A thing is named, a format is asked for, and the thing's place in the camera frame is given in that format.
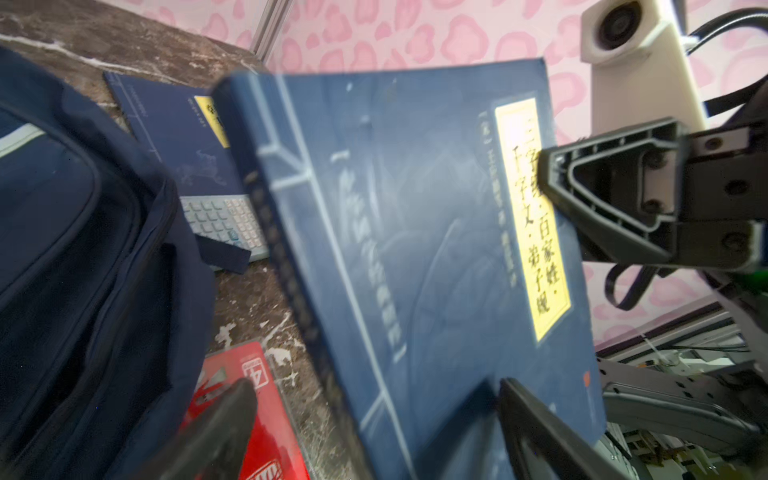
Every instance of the screw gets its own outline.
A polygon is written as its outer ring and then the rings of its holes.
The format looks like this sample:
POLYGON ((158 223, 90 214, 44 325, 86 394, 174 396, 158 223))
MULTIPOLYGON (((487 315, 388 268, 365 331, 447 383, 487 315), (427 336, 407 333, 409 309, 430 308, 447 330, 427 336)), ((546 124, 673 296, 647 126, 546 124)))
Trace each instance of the screw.
POLYGON ((643 153, 643 165, 651 170, 658 170, 667 164, 667 159, 659 150, 649 150, 643 153))
POLYGON ((656 215, 660 214, 662 210, 664 210, 664 204, 661 203, 661 200, 651 198, 650 200, 644 201, 640 208, 646 214, 656 215))
POLYGON ((746 250, 747 239, 744 233, 731 232, 723 237, 723 247, 731 252, 743 252, 746 250))
POLYGON ((709 151, 717 150, 722 146, 723 146, 723 139, 720 137, 712 137, 709 140, 704 142, 704 148, 706 148, 709 151))

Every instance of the camera lens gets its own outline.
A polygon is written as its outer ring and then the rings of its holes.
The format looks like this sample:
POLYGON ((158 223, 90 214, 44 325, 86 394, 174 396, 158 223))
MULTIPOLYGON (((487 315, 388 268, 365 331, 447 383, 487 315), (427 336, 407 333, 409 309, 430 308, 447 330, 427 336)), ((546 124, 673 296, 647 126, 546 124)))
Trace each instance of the camera lens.
POLYGON ((638 2, 628 2, 605 15, 598 31, 598 44, 606 50, 624 45, 632 38, 640 25, 643 10, 638 2))

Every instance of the book spine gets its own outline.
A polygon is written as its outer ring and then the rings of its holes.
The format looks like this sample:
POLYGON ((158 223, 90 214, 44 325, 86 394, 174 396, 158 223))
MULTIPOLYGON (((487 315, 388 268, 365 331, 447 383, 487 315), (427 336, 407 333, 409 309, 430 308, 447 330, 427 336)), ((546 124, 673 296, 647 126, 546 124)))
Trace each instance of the book spine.
POLYGON ((283 294, 293 310, 294 319, 306 344, 306 351, 313 360, 323 393, 347 445, 353 468, 361 480, 373 480, 373 468, 360 441, 346 395, 336 378, 323 331, 315 316, 311 299, 306 294, 306 285, 296 273, 299 266, 286 240, 286 232, 277 214, 276 203, 269 193, 263 173, 260 172, 260 162, 257 163, 259 165, 256 170, 243 178, 243 185, 269 245, 270 262, 275 266, 283 294))

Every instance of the red package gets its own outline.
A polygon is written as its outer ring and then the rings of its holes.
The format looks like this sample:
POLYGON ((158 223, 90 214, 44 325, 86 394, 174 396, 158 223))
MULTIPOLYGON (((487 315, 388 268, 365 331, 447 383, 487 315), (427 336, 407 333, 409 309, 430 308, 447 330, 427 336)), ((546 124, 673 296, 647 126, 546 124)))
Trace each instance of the red package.
POLYGON ((258 398, 256 421, 240 470, 240 480, 310 480, 283 400, 258 342, 209 356, 182 428, 208 408, 237 379, 253 382, 258 398))

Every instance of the dark blue book with yellow label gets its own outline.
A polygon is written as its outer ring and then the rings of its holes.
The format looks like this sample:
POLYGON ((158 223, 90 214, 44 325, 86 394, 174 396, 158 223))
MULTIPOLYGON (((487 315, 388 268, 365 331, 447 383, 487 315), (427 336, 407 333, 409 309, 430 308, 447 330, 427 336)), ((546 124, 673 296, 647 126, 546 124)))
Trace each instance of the dark blue book with yellow label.
POLYGON ((543 61, 243 73, 213 98, 363 470, 512 478, 498 420, 471 408, 505 377, 598 440, 576 233, 535 180, 554 145, 543 61))

